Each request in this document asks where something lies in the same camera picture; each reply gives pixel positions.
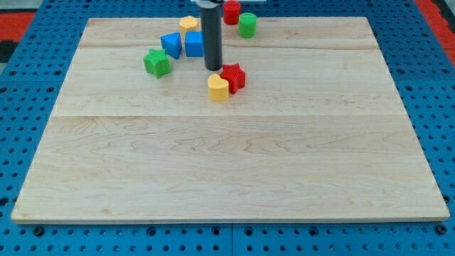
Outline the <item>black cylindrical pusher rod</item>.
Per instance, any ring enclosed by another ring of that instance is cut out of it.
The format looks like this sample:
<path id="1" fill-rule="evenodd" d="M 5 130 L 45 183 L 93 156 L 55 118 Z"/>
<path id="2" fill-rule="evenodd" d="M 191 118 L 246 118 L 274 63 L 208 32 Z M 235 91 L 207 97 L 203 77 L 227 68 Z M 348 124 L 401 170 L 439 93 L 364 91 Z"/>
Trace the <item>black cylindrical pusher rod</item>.
<path id="1" fill-rule="evenodd" d="M 200 1 L 205 67 L 211 71 L 221 69 L 223 62 L 221 11 L 222 1 Z"/>

